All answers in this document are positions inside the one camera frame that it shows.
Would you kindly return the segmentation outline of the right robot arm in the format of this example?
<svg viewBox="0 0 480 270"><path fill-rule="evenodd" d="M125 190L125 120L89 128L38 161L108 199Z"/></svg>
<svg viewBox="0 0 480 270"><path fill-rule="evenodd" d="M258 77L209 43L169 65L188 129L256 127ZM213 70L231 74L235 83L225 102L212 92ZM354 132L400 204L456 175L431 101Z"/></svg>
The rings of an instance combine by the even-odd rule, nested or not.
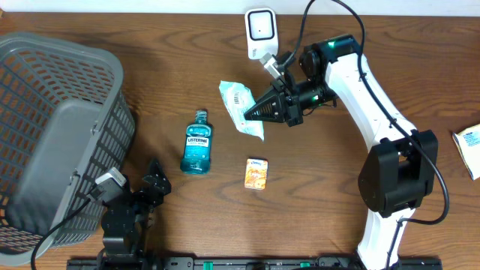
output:
<svg viewBox="0 0 480 270"><path fill-rule="evenodd" d="M351 34L306 46L298 61L307 79L296 82L287 70L290 54L267 52L260 63L273 76L268 91L245 114L247 120L300 125L306 109L341 100L363 136L368 155L358 189L368 208L357 254L365 269L397 266L404 227L430 195L438 140L419 131L389 100L369 71Z"/></svg>

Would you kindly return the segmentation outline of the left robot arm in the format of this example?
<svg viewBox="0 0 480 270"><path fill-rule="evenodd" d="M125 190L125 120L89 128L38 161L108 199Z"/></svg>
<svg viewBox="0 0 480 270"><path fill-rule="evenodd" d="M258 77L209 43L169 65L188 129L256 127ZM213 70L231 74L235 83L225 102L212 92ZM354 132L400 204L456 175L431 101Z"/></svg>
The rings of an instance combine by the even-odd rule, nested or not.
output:
<svg viewBox="0 0 480 270"><path fill-rule="evenodd" d="M161 259L146 250L151 214L170 194L172 185L158 159L151 159L145 183L132 191L130 182L115 167L95 180L99 200L106 207L100 225L103 250L97 255L98 269L162 269Z"/></svg>

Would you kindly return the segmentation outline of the teal wet wipes pack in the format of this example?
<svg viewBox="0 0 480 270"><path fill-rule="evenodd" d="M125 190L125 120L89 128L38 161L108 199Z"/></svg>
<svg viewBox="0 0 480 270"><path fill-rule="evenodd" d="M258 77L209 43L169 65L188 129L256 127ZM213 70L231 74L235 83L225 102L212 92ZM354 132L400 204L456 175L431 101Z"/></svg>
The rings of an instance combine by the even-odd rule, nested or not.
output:
<svg viewBox="0 0 480 270"><path fill-rule="evenodd" d="M263 141L263 123L245 118L245 113L256 104L251 90L239 82L227 81L220 82L219 90L235 128L240 133L259 137Z"/></svg>

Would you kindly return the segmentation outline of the blue Listerine mouthwash bottle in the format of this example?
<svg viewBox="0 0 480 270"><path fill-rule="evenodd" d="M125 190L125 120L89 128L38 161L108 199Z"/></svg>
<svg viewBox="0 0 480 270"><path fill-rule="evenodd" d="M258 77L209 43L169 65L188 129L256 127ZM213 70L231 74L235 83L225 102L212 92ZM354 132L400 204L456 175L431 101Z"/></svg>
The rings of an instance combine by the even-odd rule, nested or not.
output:
<svg viewBox="0 0 480 270"><path fill-rule="evenodd" d="M187 174L206 174L211 167L212 126L206 110L197 110L194 123L186 128L181 171Z"/></svg>

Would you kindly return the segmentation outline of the orange tissue pack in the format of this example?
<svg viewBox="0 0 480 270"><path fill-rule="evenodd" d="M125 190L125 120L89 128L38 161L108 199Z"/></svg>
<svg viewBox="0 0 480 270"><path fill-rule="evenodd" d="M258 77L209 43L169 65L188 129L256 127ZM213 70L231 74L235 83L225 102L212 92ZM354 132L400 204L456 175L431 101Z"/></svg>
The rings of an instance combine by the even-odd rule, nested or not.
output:
<svg viewBox="0 0 480 270"><path fill-rule="evenodd" d="M244 177L244 187L252 190L266 188L269 162L263 159L248 158Z"/></svg>

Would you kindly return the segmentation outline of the yellow snack bag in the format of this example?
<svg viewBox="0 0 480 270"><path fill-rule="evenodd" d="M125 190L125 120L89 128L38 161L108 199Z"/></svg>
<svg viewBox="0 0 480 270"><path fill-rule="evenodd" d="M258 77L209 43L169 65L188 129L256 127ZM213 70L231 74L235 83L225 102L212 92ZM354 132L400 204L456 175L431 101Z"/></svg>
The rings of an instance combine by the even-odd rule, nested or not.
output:
<svg viewBox="0 0 480 270"><path fill-rule="evenodd" d="M479 124L468 127L452 138L473 181L479 178Z"/></svg>

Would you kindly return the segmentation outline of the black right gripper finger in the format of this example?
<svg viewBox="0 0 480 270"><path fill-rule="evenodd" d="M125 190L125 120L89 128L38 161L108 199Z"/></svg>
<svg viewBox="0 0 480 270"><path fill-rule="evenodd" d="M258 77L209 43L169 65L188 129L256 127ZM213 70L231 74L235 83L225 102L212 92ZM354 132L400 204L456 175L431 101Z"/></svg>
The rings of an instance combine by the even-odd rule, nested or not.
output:
<svg viewBox="0 0 480 270"><path fill-rule="evenodd" d="M269 88L256 100L256 103L244 113L244 118L250 121L278 122L286 121L286 98L282 91Z"/></svg>
<svg viewBox="0 0 480 270"><path fill-rule="evenodd" d="M271 85L287 97L293 97L296 94L296 81L291 73L283 73L277 79L274 79Z"/></svg>

